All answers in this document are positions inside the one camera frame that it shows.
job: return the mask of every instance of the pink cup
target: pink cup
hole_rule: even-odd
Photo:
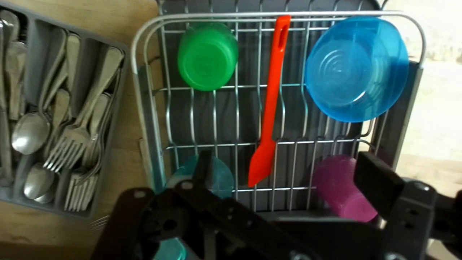
[[[377,211],[354,183],[356,160],[333,156],[317,163],[313,185],[333,213],[361,222],[371,221]]]

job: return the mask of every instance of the fork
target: fork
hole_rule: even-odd
[[[78,114],[74,124],[68,125],[59,137],[56,146],[48,156],[43,167],[59,173],[61,169],[72,169],[75,163],[82,157],[86,144],[89,143],[89,133],[86,130],[92,109],[104,92],[111,83],[118,66],[123,60],[123,52],[115,47],[108,47],[102,65],[98,70],[97,81],[94,82],[84,108]]]

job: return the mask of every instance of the spatula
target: spatula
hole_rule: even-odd
[[[250,160],[248,186],[255,186],[271,173],[276,150],[273,128],[289,27],[290,16],[279,16],[276,18],[271,42],[268,85],[266,88],[266,101],[263,108],[261,138]]]

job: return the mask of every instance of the green bowl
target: green bowl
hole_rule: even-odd
[[[177,68],[192,88],[214,91],[234,73],[238,44],[222,23],[192,24],[182,37]]]

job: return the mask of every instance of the wire rack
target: wire rack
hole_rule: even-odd
[[[277,140],[271,176],[248,187],[250,157],[261,133],[270,39],[280,11],[188,13],[159,16],[146,23],[133,43],[133,73],[143,125],[149,177],[156,190],[201,150],[211,148],[234,172],[234,196],[257,212],[315,211],[312,173],[332,154],[356,156],[371,150],[390,164],[398,157],[413,98],[419,86],[426,42],[411,17],[388,11],[284,11],[292,16],[276,114]],[[378,16],[416,29],[419,53],[411,59],[408,88],[378,118],[339,122],[322,114],[303,86],[306,56],[335,21],[351,16]],[[218,91],[189,88],[176,69],[179,40],[190,23],[224,23],[240,43],[234,78]]]

